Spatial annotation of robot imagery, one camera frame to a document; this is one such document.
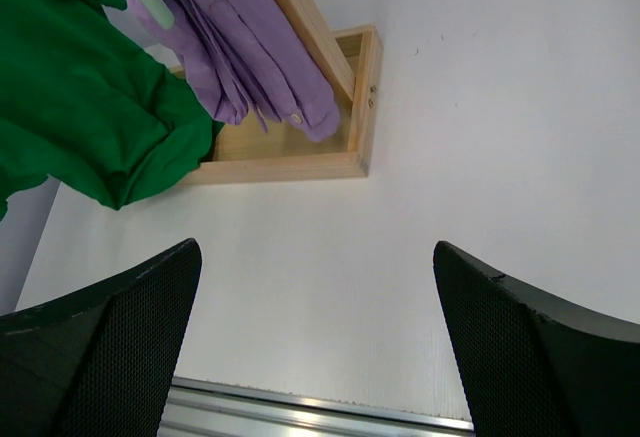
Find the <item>purple trousers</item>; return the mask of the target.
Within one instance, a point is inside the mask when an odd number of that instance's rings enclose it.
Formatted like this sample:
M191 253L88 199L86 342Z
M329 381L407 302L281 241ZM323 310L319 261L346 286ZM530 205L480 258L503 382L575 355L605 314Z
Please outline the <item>purple trousers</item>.
M329 82L274 0L163 0L174 16L163 29L139 0L128 10L174 52L213 120L239 125L254 112L302 131L333 136L341 114Z

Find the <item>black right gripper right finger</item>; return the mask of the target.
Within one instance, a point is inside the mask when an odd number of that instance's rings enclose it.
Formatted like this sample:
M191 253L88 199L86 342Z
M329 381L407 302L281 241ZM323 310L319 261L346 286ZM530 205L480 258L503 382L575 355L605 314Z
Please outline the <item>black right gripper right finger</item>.
M446 241L433 266L478 436L636 436L639 327Z

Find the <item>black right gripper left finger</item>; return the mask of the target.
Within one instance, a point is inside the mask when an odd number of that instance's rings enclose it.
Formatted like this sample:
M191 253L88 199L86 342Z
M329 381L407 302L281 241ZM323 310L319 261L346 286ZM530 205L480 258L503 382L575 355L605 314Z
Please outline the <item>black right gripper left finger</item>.
M200 247L187 239L2 316L2 435L156 435L201 268Z

